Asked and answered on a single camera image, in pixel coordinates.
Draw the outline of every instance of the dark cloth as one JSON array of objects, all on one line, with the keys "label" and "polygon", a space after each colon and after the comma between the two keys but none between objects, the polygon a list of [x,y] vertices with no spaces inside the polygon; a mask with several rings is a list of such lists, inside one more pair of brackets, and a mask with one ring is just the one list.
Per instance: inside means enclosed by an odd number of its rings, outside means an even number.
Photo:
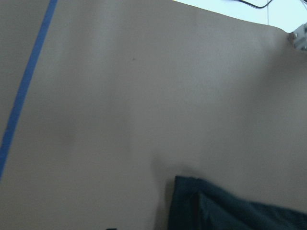
[{"label": "dark cloth", "polygon": [[307,230],[307,215],[248,202],[205,180],[177,176],[168,230]]}]

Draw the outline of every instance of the dark green fabric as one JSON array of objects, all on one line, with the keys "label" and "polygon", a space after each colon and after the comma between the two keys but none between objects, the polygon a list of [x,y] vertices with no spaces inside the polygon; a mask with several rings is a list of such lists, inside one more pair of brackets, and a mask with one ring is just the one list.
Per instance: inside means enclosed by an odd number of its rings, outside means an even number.
[{"label": "dark green fabric", "polygon": [[307,215],[248,202],[205,180],[177,176],[168,230],[307,230]]}]

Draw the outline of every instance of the black cable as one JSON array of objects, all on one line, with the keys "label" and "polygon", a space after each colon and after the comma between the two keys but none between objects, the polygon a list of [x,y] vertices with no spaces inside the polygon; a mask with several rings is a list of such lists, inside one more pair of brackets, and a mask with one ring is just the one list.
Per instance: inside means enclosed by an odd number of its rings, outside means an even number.
[{"label": "black cable", "polygon": [[251,3],[248,2],[248,1],[243,1],[243,0],[238,0],[238,1],[241,2],[241,3],[247,4],[247,5],[251,6],[251,7],[254,7],[254,8],[257,8],[257,9],[262,9],[262,8],[264,8],[264,7],[267,7],[273,0],[270,0],[270,1],[269,1],[267,4],[265,4],[264,6],[256,6],[256,5],[254,5],[254,4],[251,4]]}]

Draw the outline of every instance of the beige surface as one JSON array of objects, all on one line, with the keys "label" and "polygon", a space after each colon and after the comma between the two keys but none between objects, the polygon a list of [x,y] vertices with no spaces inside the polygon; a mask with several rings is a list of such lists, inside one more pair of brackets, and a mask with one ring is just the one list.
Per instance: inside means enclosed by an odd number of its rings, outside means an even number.
[{"label": "beige surface", "polygon": [[0,138],[48,0],[0,1]]},{"label": "beige surface", "polygon": [[165,229],[175,174],[307,212],[306,55],[286,37],[172,1],[59,1],[0,229]]}]

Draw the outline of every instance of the blue painter's tape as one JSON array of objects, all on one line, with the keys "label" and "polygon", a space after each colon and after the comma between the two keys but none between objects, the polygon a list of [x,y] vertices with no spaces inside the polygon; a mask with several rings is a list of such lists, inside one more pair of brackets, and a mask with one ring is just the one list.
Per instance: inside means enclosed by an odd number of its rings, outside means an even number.
[{"label": "blue painter's tape", "polygon": [[48,8],[46,10],[43,22],[39,29],[36,41],[34,43],[30,58],[28,60],[27,66],[24,70],[24,75],[19,85],[19,89],[17,95],[15,97],[14,105],[11,110],[11,114],[9,117],[9,121],[6,126],[6,130],[4,132],[2,138],[2,144],[0,148],[0,179],[2,177],[4,165],[10,150],[10,146],[12,143],[12,139],[14,136],[14,132],[18,123],[18,119],[23,108],[24,100],[26,94],[28,92],[28,88],[33,76],[33,72],[40,54],[40,51],[43,47],[44,40],[53,16],[54,9],[57,5],[58,0],[50,0]]}]

